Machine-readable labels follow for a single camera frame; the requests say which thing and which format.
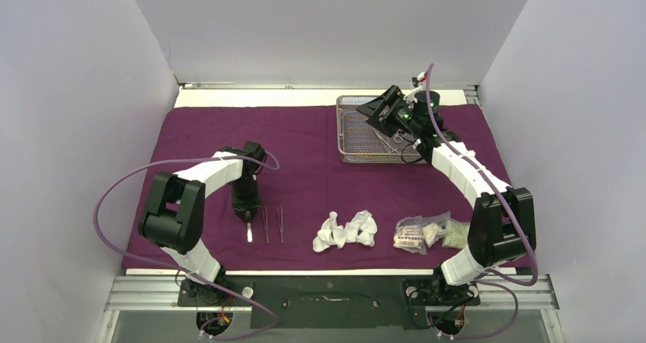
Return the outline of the metal tweezers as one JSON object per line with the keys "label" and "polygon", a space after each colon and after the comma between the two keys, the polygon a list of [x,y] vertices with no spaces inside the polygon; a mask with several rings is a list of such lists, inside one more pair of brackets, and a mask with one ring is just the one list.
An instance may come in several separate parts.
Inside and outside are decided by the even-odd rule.
{"label": "metal tweezers", "polygon": [[262,223],[263,223],[263,228],[264,228],[264,237],[265,241],[267,244],[270,243],[269,240],[269,214],[268,214],[268,209],[265,205],[261,206],[261,215],[262,215]]}
{"label": "metal tweezers", "polygon": [[277,212],[277,224],[279,227],[279,232],[280,232],[280,243],[284,243],[284,212],[283,212],[283,207],[281,205],[277,206],[276,208]]}

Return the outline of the purple cloth wrap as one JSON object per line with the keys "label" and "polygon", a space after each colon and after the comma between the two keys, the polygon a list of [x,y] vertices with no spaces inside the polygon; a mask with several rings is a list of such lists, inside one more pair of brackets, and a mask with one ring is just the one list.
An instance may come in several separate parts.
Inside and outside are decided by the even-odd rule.
{"label": "purple cloth wrap", "polygon": [[[176,172],[187,159],[211,156],[247,141],[273,153],[280,167],[258,176],[260,199],[269,212],[269,240],[260,216],[246,224],[232,211],[231,189],[207,198],[202,239],[228,271],[347,270],[368,268],[432,268],[455,254],[433,246],[426,255],[393,247],[396,223],[407,216],[435,216],[449,211],[467,223],[469,202],[450,180],[426,164],[357,164],[341,159],[337,148],[336,109],[325,107],[180,107],[162,124],[152,153],[156,172]],[[280,243],[277,206],[284,212]],[[370,248],[358,243],[316,253],[312,241],[331,211],[340,223],[368,210],[378,232]]]}

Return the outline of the white cotton balls bag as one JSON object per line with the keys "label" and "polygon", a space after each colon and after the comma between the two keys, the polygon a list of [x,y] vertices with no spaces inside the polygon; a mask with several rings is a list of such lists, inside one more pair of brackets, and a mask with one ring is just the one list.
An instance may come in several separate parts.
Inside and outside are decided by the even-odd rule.
{"label": "white cotton balls bag", "polygon": [[331,211],[317,231],[317,235],[312,241],[312,249],[314,252],[320,253],[333,246],[341,249],[346,243],[347,231],[337,223],[337,213]]}

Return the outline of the white gauze bag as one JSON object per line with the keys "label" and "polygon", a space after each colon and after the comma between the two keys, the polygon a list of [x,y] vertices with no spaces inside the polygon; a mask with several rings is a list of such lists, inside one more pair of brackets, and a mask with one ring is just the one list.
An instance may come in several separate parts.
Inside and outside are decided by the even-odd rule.
{"label": "white gauze bag", "polygon": [[446,234],[446,225],[451,220],[449,211],[436,216],[423,216],[421,218],[422,233],[427,247],[443,238]]}

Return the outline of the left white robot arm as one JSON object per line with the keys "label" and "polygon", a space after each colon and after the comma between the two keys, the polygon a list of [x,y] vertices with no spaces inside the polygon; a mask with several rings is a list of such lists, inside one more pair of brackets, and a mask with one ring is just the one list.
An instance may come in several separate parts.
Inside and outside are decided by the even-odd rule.
{"label": "left white robot arm", "polygon": [[210,162],[153,177],[138,233],[187,269],[181,289],[189,297],[208,305],[229,298],[225,268],[201,239],[206,199],[220,188],[231,186],[234,214],[246,225],[251,224],[261,208],[257,174],[266,159],[266,150],[248,141],[241,149],[220,149]]}

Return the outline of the pink packet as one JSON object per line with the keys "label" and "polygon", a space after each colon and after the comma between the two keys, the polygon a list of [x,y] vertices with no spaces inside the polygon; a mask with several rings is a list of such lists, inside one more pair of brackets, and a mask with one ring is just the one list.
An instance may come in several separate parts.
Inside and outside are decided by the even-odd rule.
{"label": "pink packet", "polygon": [[427,244],[424,237],[425,226],[422,216],[406,217],[395,225],[393,247],[413,254],[426,255]]}

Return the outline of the green packet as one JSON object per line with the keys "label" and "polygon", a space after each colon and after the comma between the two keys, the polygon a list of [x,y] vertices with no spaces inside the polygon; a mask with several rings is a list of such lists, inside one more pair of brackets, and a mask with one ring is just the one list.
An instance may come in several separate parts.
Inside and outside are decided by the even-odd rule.
{"label": "green packet", "polygon": [[442,247],[464,249],[468,245],[470,224],[449,220],[444,229]]}

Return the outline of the wire mesh instrument tray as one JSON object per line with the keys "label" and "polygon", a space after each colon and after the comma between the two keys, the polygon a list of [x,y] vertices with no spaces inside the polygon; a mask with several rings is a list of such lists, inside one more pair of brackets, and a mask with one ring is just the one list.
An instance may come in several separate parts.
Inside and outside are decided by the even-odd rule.
{"label": "wire mesh instrument tray", "polygon": [[374,99],[373,96],[342,95],[336,101],[337,148],[344,162],[367,164],[415,163],[420,155],[411,147],[414,137],[399,134],[405,138],[401,154],[387,154],[376,138],[375,130],[366,122],[366,117],[356,111],[358,105]]}

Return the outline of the metal spatula tool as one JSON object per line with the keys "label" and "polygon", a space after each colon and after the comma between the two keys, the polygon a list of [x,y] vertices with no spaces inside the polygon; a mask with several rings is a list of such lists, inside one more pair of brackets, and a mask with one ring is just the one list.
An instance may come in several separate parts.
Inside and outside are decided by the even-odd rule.
{"label": "metal spatula tool", "polygon": [[247,243],[253,242],[253,229],[251,223],[246,223],[246,240]]}

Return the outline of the white gauze piece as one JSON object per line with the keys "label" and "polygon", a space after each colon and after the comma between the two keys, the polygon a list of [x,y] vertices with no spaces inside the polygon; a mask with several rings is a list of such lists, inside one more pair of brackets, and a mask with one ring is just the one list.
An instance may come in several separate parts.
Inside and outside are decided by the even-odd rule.
{"label": "white gauze piece", "polygon": [[357,212],[353,219],[346,223],[346,243],[359,243],[372,248],[375,245],[375,235],[378,226],[373,215],[368,210]]}

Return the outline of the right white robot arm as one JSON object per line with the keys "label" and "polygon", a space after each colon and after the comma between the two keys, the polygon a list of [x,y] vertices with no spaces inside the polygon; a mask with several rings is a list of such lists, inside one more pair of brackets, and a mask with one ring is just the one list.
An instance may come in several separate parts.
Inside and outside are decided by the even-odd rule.
{"label": "right white robot arm", "polygon": [[437,265],[430,293],[440,303],[472,296],[472,283],[497,267],[527,257],[532,277],[538,279],[536,223],[533,196],[500,180],[476,159],[475,153],[444,125],[440,94],[430,89],[430,72],[412,79],[414,89],[404,94],[392,85],[380,96],[357,107],[366,123],[384,136],[408,134],[421,158],[445,175],[472,206],[467,244]]}

